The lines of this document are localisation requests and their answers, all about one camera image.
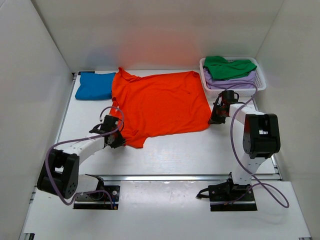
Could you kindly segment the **orange t shirt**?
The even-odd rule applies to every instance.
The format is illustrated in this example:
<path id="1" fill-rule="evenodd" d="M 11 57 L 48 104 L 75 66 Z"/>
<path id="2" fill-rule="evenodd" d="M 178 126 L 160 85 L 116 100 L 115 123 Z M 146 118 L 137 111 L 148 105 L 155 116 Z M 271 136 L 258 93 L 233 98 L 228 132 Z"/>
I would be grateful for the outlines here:
<path id="1" fill-rule="evenodd" d="M 195 71 L 136 76 L 119 68 L 112 82 L 112 116 L 124 120 L 127 146 L 147 138 L 204 131 L 211 109 Z"/>

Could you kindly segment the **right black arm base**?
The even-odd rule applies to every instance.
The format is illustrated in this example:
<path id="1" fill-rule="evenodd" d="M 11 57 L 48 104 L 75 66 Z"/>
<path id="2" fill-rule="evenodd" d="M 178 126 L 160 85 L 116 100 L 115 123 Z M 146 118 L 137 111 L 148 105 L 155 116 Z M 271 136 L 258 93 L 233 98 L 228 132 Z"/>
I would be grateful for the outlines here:
<path id="1" fill-rule="evenodd" d="M 225 182 L 209 185 L 200 190 L 196 198 L 209 199 L 211 212 L 257 211 L 255 196 L 250 184 L 235 184 L 230 177 Z"/>

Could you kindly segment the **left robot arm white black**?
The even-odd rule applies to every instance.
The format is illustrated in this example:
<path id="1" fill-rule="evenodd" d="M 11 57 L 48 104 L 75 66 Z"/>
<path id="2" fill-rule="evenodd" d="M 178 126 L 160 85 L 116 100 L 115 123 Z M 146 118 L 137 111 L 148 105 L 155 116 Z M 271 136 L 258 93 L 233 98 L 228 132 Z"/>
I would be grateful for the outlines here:
<path id="1" fill-rule="evenodd" d="M 101 198 L 106 194 L 102 179 L 92 174 L 80 175 L 80 165 L 105 147 L 122 147 L 126 142 L 123 128 L 121 118 L 105 115 L 87 136 L 50 147 L 37 180 L 37 189 L 58 196 L 66 205 L 81 194 Z"/>

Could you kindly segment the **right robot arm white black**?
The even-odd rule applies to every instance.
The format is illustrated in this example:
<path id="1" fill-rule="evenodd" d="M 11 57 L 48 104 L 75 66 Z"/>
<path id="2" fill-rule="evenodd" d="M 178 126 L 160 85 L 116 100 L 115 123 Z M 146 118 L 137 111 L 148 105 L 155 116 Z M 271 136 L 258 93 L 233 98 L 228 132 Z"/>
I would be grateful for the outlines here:
<path id="1" fill-rule="evenodd" d="M 251 184 L 253 175 L 266 159 L 281 148 L 278 117 L 273 113 L 257 111 L 239 101 L 239 94 L 233 90 L 222 91 L 213 104 L 210 125 L 220 125 L 231 118 L 230 140 L 233 140 L 235 121 L 243 125 L 242 158 L 236 156 L 239 167 L 231 172 L 232 183 L 224 187 L 224 195 L 236 200 L 242 195 L 242 188 Z"/>

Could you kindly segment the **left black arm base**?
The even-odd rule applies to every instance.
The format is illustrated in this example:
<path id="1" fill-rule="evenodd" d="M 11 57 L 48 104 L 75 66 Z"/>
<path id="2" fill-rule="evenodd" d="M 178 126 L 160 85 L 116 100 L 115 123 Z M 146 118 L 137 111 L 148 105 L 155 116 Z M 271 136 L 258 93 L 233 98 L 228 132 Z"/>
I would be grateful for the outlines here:
<path id="1" fill-rule="evenodd" d="M 95 193 L 78 195 L 73 203 L 75 210 L 118 210 L 121 186 L 107 183 L 100 176 L 85 175 L 97 180 Z"/>

